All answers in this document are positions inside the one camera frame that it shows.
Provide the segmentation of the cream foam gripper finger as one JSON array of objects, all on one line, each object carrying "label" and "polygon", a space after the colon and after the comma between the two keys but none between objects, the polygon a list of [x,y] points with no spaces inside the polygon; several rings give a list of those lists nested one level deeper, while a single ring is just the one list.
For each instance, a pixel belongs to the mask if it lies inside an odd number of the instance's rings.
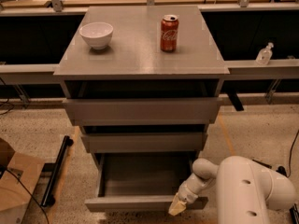
[{"label": "cream foam gripper finger", "polygon": [[185,200],[182,200],[178,193],[176,193],[176,195],[174,196],[173,201],[171,202],[169,209],[168,209],[168,213],[171,216],[176,216],[182,212],[184,212],[187,208],[187,202]]}]

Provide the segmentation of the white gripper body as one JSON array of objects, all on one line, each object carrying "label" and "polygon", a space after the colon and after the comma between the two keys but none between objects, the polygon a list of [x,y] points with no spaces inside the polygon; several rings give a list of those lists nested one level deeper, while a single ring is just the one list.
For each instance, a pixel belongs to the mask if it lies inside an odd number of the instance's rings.
[{"label": "white gripper body", "polygon": [[178,189],[178,198],[185,203],[194,203],[199,197],[200,189],[184,181]]}]

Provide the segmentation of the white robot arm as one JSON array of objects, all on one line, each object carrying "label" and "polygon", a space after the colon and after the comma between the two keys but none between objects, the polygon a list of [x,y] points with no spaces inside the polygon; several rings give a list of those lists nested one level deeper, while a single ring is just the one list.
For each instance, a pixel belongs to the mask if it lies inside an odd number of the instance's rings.
[{"label": "white robot arm", "polygon": [[297,199],[288,177],[256,161],[231,156],[216,165],[199,158],[179,186],[168,213],[184,212],[211,184],[216,185],[218,224],[270,224],[270,210],[290,209]]}]

